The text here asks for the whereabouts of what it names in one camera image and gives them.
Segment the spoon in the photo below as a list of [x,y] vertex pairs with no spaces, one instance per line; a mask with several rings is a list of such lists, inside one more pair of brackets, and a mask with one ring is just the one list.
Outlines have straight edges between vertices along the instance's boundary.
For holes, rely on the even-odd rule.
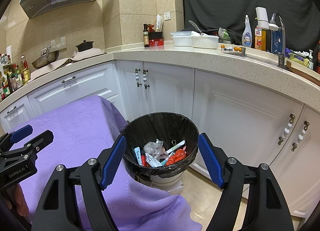
[[198,30],[198,32],[200,32],[201,35],[203,35],[203,32],[201,32],[201,30],[199,29],[199,27],[198,27],[193,21],[189,21],[189,22],[191,23],[191,25],[192,25],[193,27],[195,27],[195,28]]

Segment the cabinet handle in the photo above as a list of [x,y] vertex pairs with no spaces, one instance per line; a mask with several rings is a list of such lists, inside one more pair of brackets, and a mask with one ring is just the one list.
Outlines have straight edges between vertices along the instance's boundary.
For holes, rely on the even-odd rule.
[[298,135],[298,139],[295,143],[292,144],[292,149],[291,151],[294,152],[294,150],[298,147],[299,143],[303,140],[303,136],[306,134],[306,131],[308,130],[309,123],[307,121],[304,121],[304,128],[301,131],[301,134]]
[[147,75],[146,75],[146,72],[148,72],[148,70],[143,70],[143,84],[144,84],[144,89],[148,89],[150,86],[147,85]]
[[140,78],[139,78],[138,71],[140,71],[140,69],[136,69],[136,71],[135,71],[135,73],[136,73],[136,82],[137,82],[137,87],[140,87],[142,84],[140,83]]
[[287,127],[284,129],[282,136],[279,137],[279,142],[278,145],[281,145],[281,143],[284,141],[285,137],[288,135],[288,133],[290,133],[290,129],[292,127],[293,121],[296,118],[294,114],[290,115],[290,121],[287,125]]
[[11,113],[13,110],[15,110],[17,107],[16,106],[14,106],[13,108],[11,108],[11,109],[9,109],[9,111],[7,112],[7,114],[8,113]]
[[72,79],[75,79],[75,78],[76,78],[76,76],[73,76],[73,77],[71,77],[71,78],[67,78],[67,79],[61,81],[61,83],[66,83],[66,82],[68,82],[68,81],[70,81],[70,80],[72,80]]

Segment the red plastic bag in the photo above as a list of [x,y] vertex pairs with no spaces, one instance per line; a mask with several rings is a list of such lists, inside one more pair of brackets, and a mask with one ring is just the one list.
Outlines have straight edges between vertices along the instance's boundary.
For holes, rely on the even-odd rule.
[[169,160],[165,163],[165,166],[168,166],[170,164],[174,164],[178,161],[181,161],[187,157],[187,153],[182,150],[178,149],[174,155],[172,155]]

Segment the purple tablecloth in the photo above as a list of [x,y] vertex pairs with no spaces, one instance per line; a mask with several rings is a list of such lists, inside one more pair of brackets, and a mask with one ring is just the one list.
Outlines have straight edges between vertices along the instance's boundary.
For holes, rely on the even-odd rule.
[[[24,125],[27,124],[33,127],[33,134],[12,149],[22,147],[47,129],[54,135],[53,142],[38,153],[38,172],[20,183],[32,219],[54,168],[58,164],[76,167],[89,158],[97,158],[103,149],[113,145],[127,123],[113,104],[93,96],[42,114]],[[90,223],[80,186],[76,186],[76,193],[81,220],[88,229]],[[102,193],[120,231],[200,231],[202,228],[190,219],[190,206],[181,195],[170,196],[166,191],[138,183],[127,173],[123,161],[113,183]]]

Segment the speckled countertop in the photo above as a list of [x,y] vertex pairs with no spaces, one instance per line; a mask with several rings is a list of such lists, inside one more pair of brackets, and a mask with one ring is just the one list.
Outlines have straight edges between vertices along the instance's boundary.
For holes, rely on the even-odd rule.
[[[267,53],[264,58],[260,58],[277,64],[276,56],[273,54]],[[320,87],[294,73],[263,61],[222,54],[220,49],[197,49],[172,45],[115,51],[57,69],[33,80],[11,94],[0,103],[0,111],[50,81],[80,69],[112,60],[155,62],[206,70],[259,85],[305,103],[320,112]]]

